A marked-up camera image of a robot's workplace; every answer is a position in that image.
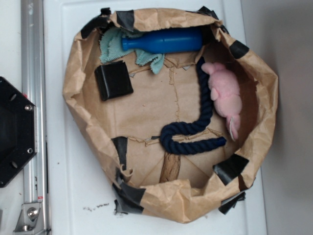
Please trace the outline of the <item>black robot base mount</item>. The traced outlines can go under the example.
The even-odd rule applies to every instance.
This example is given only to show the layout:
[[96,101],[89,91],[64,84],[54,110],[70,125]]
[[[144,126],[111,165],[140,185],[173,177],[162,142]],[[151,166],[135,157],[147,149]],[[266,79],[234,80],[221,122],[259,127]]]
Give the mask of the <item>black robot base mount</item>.
[[35,105],[1,77],[0,187],[6,187],[35,154]]

